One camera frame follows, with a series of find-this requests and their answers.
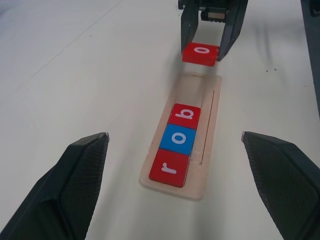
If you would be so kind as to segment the blue tile letter o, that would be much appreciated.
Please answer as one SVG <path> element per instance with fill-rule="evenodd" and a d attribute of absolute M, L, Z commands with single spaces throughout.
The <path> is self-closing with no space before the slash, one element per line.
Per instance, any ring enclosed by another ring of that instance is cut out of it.
<path fill-rule="evenodd" d="M 168 124 L 163 133 L 159 148 L 190 156 L 196 131 L 191 128 Z"/>

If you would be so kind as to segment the light wooden letter tray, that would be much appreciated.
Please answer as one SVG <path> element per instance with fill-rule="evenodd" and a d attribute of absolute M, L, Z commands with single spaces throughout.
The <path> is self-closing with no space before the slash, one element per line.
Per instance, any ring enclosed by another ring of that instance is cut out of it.
<path fill-rule="evenodd" d="M 203 197 L 209 175 L 221 83 L 220 76 L 184 73 L 180 77 L 168 97 L 142 165 L 139 176 L 142 186 L 181 198 L 199 200 Z M 174 187 L 149 179 L 174 104 L 201 108 L 183 187 Z"/>

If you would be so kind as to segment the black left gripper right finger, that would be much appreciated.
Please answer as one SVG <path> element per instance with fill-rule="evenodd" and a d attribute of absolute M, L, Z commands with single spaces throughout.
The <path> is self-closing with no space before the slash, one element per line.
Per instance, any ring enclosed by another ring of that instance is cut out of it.
<path fill-rule="evenodd" d="M 295 144 L 244 131 L 258 194 L 284 240 L 320 240 L 320 168 Z"/>

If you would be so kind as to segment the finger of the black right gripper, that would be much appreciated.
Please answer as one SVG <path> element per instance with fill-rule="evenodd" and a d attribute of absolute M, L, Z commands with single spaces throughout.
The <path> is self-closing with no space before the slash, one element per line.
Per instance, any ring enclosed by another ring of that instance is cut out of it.
<path fill-rule="evenodd" d="M 233 0 L 227 10 L 217 61 L 221 61 L 240 35 L 248 0 Z"/>
<path fill-rule="evenodd" d="M 180 42 L 181 53 L 191 43 L 195 37 L 199 24 L 199 4 L 197 2 L 187 2 L 181 15 Z"/>

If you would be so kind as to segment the dark grey upright post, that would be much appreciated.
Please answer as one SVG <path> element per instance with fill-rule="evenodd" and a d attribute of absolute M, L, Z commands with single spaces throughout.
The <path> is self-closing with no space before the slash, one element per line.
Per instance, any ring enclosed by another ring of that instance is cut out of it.
<path fill-rule="evenodd" d="M 320 108 L 320 0 L 300 0 L 313 84 Z"/>

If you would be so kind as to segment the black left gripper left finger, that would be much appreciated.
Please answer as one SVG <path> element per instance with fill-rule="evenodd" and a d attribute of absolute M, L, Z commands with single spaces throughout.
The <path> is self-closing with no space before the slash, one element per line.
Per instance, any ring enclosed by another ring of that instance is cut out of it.
<path fill-rule="evenodd" d="M 70 144 L 35 183 L 0 232 L 0 240 L 85 240 L 109 141 L 109 134 L 100 132 Z"/>

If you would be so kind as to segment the red tile letter r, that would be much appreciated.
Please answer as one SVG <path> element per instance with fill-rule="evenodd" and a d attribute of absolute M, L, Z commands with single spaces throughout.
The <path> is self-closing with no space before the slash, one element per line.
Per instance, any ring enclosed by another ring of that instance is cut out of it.
<path fill-rule="evenodd" d="M 154 158 L 149 179 L 182 188 L 185 184 L 188 166 L 189 157 L 187 155 L 160 148 Z"/>

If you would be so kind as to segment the red tile letter b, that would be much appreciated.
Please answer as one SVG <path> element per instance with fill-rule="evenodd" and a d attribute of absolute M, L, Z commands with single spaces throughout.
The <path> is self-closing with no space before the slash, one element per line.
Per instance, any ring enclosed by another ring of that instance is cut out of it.
<path fill-rule="evenodd" d="M 201 108 L 192 105 L 176 103 L 171 110 L 167 123 L 196 130 L 200 115 Z"/>

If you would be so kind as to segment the red tile letter o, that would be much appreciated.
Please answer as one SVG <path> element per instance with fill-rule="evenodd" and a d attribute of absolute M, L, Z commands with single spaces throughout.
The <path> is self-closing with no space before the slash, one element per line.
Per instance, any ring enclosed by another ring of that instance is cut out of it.
<path fill-rule="evenodd" d="M 213 67 L 218 59 L 219 50 L 216 45 L 190 42 L 182 52 L 182 61 Z"/>

